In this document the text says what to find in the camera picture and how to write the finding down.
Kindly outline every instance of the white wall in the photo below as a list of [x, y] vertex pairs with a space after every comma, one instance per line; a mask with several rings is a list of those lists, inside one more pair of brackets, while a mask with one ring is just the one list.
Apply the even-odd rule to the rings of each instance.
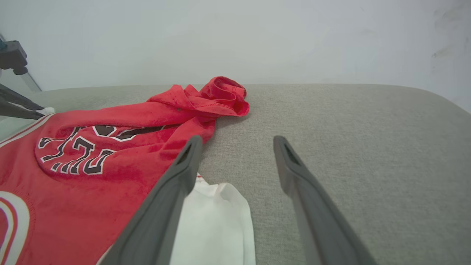
[[0, 0], [43, 90], [381, 83], [471, 112], [471, 0]]

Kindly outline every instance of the white fabric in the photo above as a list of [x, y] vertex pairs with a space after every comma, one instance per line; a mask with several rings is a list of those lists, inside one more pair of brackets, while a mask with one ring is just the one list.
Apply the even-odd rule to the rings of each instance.
[[255, 265], [249, 204], [229, 183], [200, 175], [185, 198], [171, 265]]

